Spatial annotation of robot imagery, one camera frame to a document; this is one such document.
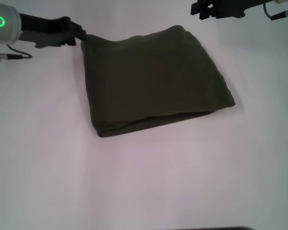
white backdrop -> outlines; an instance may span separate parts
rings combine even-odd
[[[0,230],[288,230],[288,18],[271,22],[258,6],[243,19],[200,21],[190,15],[195,0],[1,2],[70,16],[109,40],[182,25],[237,105],[99,138],[80,47],[15,43],[34,58],[0,63]]]

cable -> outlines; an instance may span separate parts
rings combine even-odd
[[[268,18],[271,19],[271,16],[269,15],[268,11],[267,11],[267,8],[265,6],[265,3],[264,3],[264,13],[267,15]]]
[[[31,54],[28,54],[28,53],[25,53],[25,52],[23,52],[23,51],[19,51],[19,50],[17,50],[17,49],[14,49],[14,48],[10,47],[9,45],[6,45],[6,46],[7,46],[10,50],[12,50],[12,51],[14,51],[14,52],[16,52],[16,53],[20,53],[20,54],[26,55],[25,57],[22,56],[22,55],[20,55],[20,56],[22,56],[23,59],[33,58],[33,56],[32,56]]]

green indicator light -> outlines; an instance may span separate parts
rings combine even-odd
[[[3,27],[5,24],[5,21],[2,17],[0,17],[0,27]]]

